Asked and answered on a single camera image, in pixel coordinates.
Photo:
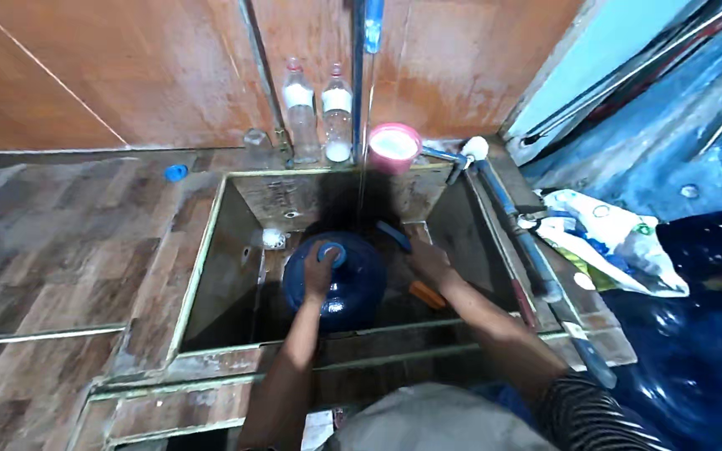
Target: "water jug cap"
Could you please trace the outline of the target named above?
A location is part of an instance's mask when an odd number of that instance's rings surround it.
[[[341,266],[345,260],[347,260],[347,251],[344,249],[344,246],[338,244],[337,242],[326,242],[319,247],[319,251],[316,252],[316,261],[322,261],[322,259],[325,258],[327,251],[332,248],[338,249],[338,256],[336,257],[336,260],[333,261],[333,268],[336,269]]]
[[[300,63],[299,59],[292,56],[286,62],[286,69],[288,69],[289,71],[292,71],[292,72],[302,72],[303,65]]]
[[[188,175],[188,167],[186,165],[171,165],[164,171],[166,180],[180,181]]]

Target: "sink basin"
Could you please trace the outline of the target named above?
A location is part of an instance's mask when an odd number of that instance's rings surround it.
[[[228,179],[180,350],[285,338],[293,314],[282,291],[283,268],[303,238],[326,230],[360,232],[384,258],[386,292],[373,328],[456,319],[452,309],[434,310],[407,292],[416,276],[394,240],[365,227],[374,218],[398,221],[409,237],[441,246],[487,299],[516,312],[506,263],[474,192],[463,177],[446,185],[450,169],[438,164],[415,166],[392,178],[369,174],[361,209],[360,174],[352,170],[263,172]],[[286,245],[265,250],[265,228],[286,233]],[[340,332],[353,333],[364,331]]]

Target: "pink bowl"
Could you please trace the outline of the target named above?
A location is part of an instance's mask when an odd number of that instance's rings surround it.
[[[407,125],[388,122],[372,128],[366,146],[369,152],[367,161],[372,167],[387,174],[399,175],[408,172],[422,151],[422,138]]]

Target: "white plastic bag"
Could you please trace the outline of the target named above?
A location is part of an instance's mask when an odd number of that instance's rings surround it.
[[[550,245],[575,253],[623,290],[664,298],[689,295],[690,287],[659,244],[658,219],[573,190],[555,191],[543,200],[554,216],[542,219],[536,233]]]

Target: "person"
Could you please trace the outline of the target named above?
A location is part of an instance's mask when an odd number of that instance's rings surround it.
[[[306,294],[266,377],[254,391],[239,449],[300,449],[335,250],[305,261]],[[401,388],[352,416],[325,449],[666,449],[626,417],[608,392],[576,374],[536,334],[489,302],[453,269],[439,247],[412,240],[409,262],[473,329],[487,356],[533,413],[542,435],[508,410],[460,388]]]

